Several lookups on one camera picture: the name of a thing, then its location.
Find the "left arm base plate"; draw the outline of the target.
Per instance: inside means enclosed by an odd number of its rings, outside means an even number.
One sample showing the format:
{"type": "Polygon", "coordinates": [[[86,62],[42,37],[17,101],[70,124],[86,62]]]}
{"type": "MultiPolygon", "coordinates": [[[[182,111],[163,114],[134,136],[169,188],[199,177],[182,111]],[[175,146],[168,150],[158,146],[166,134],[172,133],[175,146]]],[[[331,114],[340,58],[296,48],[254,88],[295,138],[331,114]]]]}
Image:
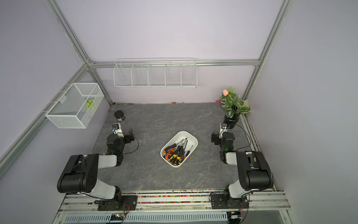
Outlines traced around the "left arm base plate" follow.
{"type": "Polygon", "coordinates": [[[134,211],[138,204],[138,196],[124,195],[112,200],[97,200],[98,211],[134,211]]]}

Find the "white plastic storage box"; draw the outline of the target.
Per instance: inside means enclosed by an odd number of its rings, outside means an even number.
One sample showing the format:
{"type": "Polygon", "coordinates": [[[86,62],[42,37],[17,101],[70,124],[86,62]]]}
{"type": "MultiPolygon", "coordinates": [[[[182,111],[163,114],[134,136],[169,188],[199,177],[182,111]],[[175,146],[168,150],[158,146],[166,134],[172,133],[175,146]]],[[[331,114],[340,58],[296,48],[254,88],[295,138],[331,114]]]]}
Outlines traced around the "white plastic storage box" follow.
{"type": "Polygon", "coordinates": [[[199,142],[196,137],[191,135],[189,132],[180,131],[171,140],[160,150],[160,158],[165,161],[170,167],[178,169],[180,168],[185,161],[194,153],[194,150],[197,148],[199,142]],[[185,140],[181,142],[176,148],[171,149],[168,153],[163,153],[163,150],[174,143],[185,140]],[[190,150],[188,157],[184,159],[185,153],[190,150]]]}

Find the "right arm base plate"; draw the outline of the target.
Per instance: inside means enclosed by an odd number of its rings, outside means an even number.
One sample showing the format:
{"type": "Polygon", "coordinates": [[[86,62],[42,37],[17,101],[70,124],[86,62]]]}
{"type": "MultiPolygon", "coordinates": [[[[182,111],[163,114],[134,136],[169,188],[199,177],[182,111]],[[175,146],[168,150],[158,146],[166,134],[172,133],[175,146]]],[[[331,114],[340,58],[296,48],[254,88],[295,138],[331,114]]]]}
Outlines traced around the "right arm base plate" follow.
{"type": "Polygon", "coordinates": [[[242,210],[249,207],[249,200],[244,198],[231,198],[224,194],[210,193],[209,201],[212,209],[242,210]]]}

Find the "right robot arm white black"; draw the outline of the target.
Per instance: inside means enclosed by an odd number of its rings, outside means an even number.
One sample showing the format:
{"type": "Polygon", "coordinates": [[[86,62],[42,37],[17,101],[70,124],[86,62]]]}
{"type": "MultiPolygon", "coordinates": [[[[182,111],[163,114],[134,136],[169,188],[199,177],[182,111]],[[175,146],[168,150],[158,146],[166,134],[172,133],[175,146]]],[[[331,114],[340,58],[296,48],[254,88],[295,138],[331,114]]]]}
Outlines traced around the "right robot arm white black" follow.
{"type": "Polygon", "coordinates": [[[211,135],[211,142],[220,147],[220,160],[235,165],[238,171],[238,180],[225,187],[225,200],[242,199],[254,191],[272,188],[273,175],[263,153],[234,150],[234,139],[229,132],[211,135]]]}

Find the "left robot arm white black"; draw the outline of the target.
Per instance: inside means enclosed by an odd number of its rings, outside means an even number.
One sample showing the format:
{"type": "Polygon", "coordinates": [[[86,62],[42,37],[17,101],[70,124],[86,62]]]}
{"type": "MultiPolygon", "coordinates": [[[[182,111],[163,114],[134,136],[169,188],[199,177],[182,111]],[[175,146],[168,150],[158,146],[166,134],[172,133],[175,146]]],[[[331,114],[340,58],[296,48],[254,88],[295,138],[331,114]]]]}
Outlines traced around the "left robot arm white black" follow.
{"type": "Polygon", "coordinates": [[[72,155],[57,182],[58,192],[122,203],[120,188],[99,180],[98,170],[120,166],[125,145],[135,139],[132,130],[125,135],[114,132],[107,138],[106,154],[72,155]]]}

